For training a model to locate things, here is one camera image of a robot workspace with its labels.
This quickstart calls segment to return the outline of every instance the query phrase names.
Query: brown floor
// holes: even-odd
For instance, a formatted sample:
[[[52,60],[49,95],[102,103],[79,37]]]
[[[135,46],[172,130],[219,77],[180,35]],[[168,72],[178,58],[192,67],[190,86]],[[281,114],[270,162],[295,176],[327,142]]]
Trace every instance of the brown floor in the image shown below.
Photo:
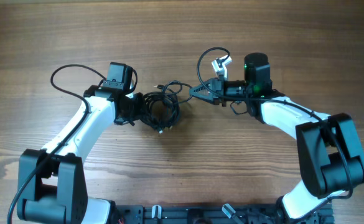
[[[80,63],[106,74],[110,62],[123,62],[138,71],[137,91],[147,93],[175,79],[198,85],[197,59],[214,46],[230,50],[231,79],[243,78],[246,54],[266,53],[275,88],[310,109],[349,113],[364,147],[364,1],[0,6],[0,223],[16,192],[20,154],[51,140],[80,104],[50,86],[57,67]],[[204,79],[214,77],[217,56],[203,61]],[[55,81],[83,93],[99,79],[70,68]],[[293,139],[195,99],[161,135],[140,122],[110,127],[85,175],[91,196],[119,205],[275,202],[300,179]],[[364,185],[334,209],[337,223],[364,223]]]

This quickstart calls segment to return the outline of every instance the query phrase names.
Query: brown background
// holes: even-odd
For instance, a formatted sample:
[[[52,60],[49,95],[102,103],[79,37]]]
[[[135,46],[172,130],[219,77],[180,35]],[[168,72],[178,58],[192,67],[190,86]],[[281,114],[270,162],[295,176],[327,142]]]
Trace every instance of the brown background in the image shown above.
[[[79,107],[50,86],[57,67],[80,63],[106,75],[111,61],[123,62],[138,71],[137,91],[146,93],[175,79],[198,85],[198,57],[214,46],[230,50],[232,80],[242,79],[246,54],[266,53],[275,88],[310,109],[349,113],[364,147],[364,1],[0,5],[0,223],[16,192],[20,154],[40,149]],[[222,55],[203,61],[204,80]],[[99,78],[69,68],[55,81],[83,93]],[[275,202],[300,179],[293,139],[196,99],[161,135],[140,122],[111,126],[85,175],[91,196],[119,205]],[[337,223],[364,223],[364,185],[334,208]]]

